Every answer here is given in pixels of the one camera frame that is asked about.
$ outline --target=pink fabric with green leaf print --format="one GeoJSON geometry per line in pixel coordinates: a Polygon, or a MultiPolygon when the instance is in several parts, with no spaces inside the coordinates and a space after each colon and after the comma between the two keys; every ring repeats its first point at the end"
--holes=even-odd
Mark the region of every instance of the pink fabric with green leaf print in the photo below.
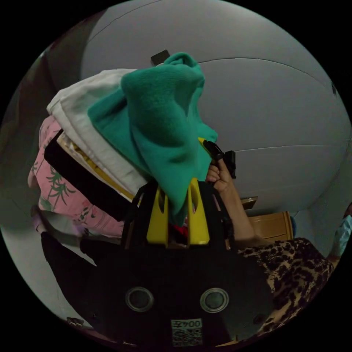
{"type": "Polygon", "coordinates": [[[61,126],[52,116],[46,118],[40,128],[39,153],[28,176],[29,187],[40,187],[39,208],[68,216],[75,223],[107,237],[121,237],[124,222],[91,204],[44,159],[46,146],[60,130],[61,126]]]}

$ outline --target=qr code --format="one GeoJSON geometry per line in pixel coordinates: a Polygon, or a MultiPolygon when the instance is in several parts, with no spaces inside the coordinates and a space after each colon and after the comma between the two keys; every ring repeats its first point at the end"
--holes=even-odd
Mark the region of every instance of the qr code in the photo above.
{"type": "Polygon", "coordinates": [[[171,320],[174,347],[200,346],[202,339],[202,319],[171,320]]]}
{"type": "Polygon", "coordinates": [[[203,344],[202,329],[172,329],[174,347],[200,346],[203,344]]]}

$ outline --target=leopard print sleeve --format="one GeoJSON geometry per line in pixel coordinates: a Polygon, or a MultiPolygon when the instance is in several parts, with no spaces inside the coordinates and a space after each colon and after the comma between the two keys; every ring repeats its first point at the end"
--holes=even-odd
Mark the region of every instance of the leopard print sleeve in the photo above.
{"type": "Polygon", "coordinates": [[[296,316],[323,288],[333,271],[333,265],[304,238],[276,241],[238,253],[254,258],[265,269],[274,297],[274,310],[256,336],[271,332],[296,316]]]}

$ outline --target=green towel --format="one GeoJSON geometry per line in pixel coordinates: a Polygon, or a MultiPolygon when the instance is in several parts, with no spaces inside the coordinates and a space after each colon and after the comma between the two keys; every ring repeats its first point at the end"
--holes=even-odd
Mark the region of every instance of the green towel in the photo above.
{"type": "Polygon", "coordinates": [[[198,137],[217,133],[198,112],[204,86],[198,63],[188,54],[125,75],[121,86],[88,110],[95,129],[135,166],[157,180],[170,201],[170,222],[181,226],[193,177],[204,181],[211,162],[198,137]]]}

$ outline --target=wooden cabinet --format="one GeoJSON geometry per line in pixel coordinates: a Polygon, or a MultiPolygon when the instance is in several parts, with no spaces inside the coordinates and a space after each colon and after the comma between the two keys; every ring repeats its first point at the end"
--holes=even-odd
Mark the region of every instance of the wooden cabinet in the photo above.
{"type": "Polygon", "coordinates": [[[292,224],[288,212],[249,217],[255,233],[270,242],[293,238],[292,224]]]}

